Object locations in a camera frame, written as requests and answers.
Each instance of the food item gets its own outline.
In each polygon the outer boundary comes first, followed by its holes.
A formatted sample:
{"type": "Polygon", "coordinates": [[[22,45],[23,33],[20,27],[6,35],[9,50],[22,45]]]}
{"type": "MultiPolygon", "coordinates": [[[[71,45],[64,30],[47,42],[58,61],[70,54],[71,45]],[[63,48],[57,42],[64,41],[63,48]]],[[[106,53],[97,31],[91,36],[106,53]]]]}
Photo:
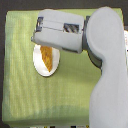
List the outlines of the food item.
{"type": "Polygon", "coordinates": [[[52,70],[52,48],[47,46],[41,46],[40,51],[42,54],[42,60],[48,71],[50,72],[52,70]]]}

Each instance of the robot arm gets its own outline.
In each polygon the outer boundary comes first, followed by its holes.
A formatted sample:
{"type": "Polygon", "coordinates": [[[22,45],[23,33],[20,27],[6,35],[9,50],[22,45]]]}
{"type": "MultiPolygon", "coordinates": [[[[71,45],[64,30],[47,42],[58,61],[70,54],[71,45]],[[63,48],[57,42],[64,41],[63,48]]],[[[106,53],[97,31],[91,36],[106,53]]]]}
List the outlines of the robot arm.
{"type": "Polygon", "coordinates": [[[87,50],[102,70],[89,108],[90,128],[128,128],[128,74],[123,24],[108,7],[84,21],[82,16],[44,10],[32,41],[71,52],[87,50]]]}

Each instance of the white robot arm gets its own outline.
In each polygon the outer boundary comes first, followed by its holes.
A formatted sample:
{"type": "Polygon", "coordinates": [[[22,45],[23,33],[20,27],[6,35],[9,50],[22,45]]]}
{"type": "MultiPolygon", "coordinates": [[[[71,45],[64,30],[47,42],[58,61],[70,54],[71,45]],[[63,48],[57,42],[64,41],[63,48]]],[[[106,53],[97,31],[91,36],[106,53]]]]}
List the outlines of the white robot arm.
{"type": "Polygon", "coordinates": [[[109,7],[82,16],[44,10],[39,13],[32,41],[71,52],[87,50],[102,70],[90,98],[90,128],[128,128],[128,72],[124,29],[109,7]]]}

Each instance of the green towel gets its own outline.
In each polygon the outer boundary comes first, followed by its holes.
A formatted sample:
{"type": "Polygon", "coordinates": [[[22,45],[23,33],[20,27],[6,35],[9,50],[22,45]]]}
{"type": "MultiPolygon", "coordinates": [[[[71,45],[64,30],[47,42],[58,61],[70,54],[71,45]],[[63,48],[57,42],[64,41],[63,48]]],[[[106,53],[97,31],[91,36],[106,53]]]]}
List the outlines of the green towel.
{"type": "MultiPolygon", "coordinates": [[[[114,10],[123,20],[121,9],[114,10]]],[[[95,9],[62,11],[86,18],[95,9]]],[[[34,43],[30,41],[38,13],[7,13],[2,120],[12,127],[89,124],[90,95],[101,71],[85,51],[60,51],[54,75],[39,75],[33,65],[34,43]]]]}

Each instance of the green cloth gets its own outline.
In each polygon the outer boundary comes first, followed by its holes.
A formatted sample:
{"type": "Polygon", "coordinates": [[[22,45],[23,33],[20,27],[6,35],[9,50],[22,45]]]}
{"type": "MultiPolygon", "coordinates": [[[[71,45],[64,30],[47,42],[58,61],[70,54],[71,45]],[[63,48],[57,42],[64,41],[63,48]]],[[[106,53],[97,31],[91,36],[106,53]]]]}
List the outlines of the green cloth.
{"type": "MultiPolygon", "coordinates": [[[[123,20],[121,9],[114,9],[123,20]]],[[[62,10],[91,15],[95,9],[62,10]]],[[[2,120],[15,126],[89,124],[89,100],[101,71],[82,54],[60,51],[54,75],[39,75],[33,65],[30,41],[39,11],[9,11],[6,43],[2,120]]]]}

